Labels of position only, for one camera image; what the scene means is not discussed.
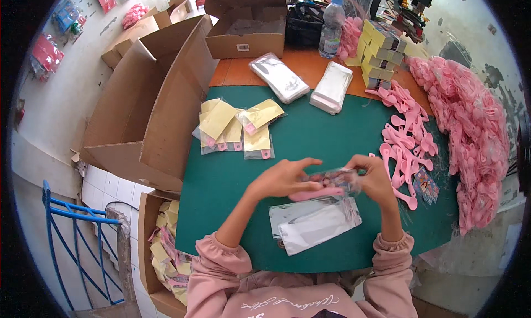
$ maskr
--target water bottle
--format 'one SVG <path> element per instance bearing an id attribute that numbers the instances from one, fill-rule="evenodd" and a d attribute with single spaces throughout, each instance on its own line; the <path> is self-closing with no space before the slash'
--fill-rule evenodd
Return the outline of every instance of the water bottle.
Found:
<path id="1" fill-rule="evenodd" d="M 337 54 L 339 41 L 341 40 L 341 27 L 345 22 L 345 10 L 343 0 L 332 0 L 324 9 L 324 24 L 319 41 L 319 54 L 327 59 L 333 59 Z"/>

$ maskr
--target open cardboard box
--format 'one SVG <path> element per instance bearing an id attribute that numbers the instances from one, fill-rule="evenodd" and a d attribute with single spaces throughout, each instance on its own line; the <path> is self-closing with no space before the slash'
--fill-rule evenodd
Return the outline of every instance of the open cardboard box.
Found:
<path id="1" fill-rule="evenodd" d="M 142 193 L 138 218 L 140 280 L 157 310 L 172 318 L 184 317 L 186 306 L 176 299 L 173 293 L 166 289 L 157 279 L 155 269 L 151 265 L 151 251 L 148 239 L 156 228 L 160 205 L 165 201 L 178 201 L 179 199 L 179 195 L 172 195 L 158 190 Z"/>
<path id="2" fill-rule="evenodd" d="M 135 25 L 124 30 L 110 43 L 101 56 L 103 62 L 115 69 L 136 39 L 185 20 L 188 13 L 191 12 L 188 3 L 189 0 L 170 0 L 167 10 L 158 12 L 156 8 L 153 8 L 148 11 Z"/>
<path id="3" fill-rule="evenodd" d="M 288 9 L 286 0 L 206 0 L 204 10 L 219 18 L 207 36 L 207 44 L 215 59 L 257 58 L 273 52 L 284 53 L 284 35 Z M 226 34 L 238 19 L 274 22 L 283 19 L 281 33 Z"/>
<path id="4" fill-rule="evenodd" d="M 137 40 L 103 89 L 80 159 L 121 178 L 179 192 L 217 60 L 205 42 L 208 15 Z"/>

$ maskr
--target orange tabletop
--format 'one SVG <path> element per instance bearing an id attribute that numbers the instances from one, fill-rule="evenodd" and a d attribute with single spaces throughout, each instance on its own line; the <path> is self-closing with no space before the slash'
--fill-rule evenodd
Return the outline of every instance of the orange tabletop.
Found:
<path id="1" fill-rule="evenodd" d="M 260 77 L 249 69 L 249 62 L 253 59 L 224 59 L 220 60 L 210 86 L 236 86 L 236 85 L 267 85 Z M 294 73 L 302 78 L 311 89 L 315 89 L 324 75 L 330 60 L 322 58 L 317 50 L 294 50 L 284 49 L 284 62 Z M 381 100 L 378 96 L 365 93 L 366 87 L 362 78 L 362 69 L 359 66 L 349 67 L 353 72 L 347 94 L 366 97 L 369 99 Z M 428 102 L 428 95 L 417 85 L 410 72 L 400 67 L 395 68 L 393 79 L 404 89 L 408 89 L 411 96 L 426 109 L 429 115 L 433 112 Z"/>

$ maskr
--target plastic bottle cap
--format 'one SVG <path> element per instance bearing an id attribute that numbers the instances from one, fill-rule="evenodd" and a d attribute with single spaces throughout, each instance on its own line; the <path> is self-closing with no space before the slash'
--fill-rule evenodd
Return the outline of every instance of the plastic bottle cap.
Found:
<path id="1" fill-rule="evenodd" d="M 332 0 L 332 3 L 342 6 L 343 5 L 343 0 Z"/>

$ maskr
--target pink sweatshirt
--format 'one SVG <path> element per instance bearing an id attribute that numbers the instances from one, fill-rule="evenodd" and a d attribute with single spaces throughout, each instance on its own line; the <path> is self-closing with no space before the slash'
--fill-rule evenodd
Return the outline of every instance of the pink sweatshirt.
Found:
<path id="1" fill-rule="evenodd" d="M 238 274 L 251 271 L 247 252 L 207 235 L 196 242 L 185 318 L 416 318 L 408 289 L 413 242 L 406 233 L 399 242 L 378 234 L 374 274 L 364 282 L 366 300 L 354 302 L 337 279 L 318 278 L 314 285 L 308 275 L 260 271 L 239 280 Z"/>

